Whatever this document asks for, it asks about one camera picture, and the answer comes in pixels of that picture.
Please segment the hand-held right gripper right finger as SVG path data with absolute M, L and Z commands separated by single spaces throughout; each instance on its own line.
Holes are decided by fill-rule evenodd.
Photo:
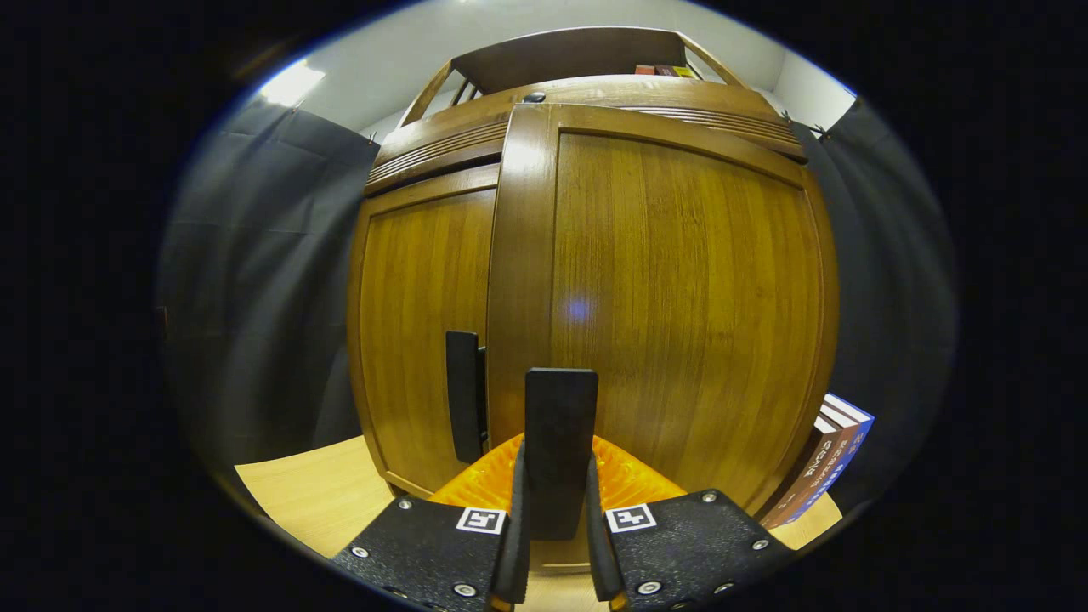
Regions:
M 687 492 L 598 436 L 586 530 L 596 597 L 611 611 L 715 611 L 796 556 L 722 491 Z

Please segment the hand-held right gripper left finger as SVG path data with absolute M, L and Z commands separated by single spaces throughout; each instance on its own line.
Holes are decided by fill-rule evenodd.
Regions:
M 522 434 L 444 484 L 396 497 L 331 562 L 415 611 L 514 611 L 530 561 Z

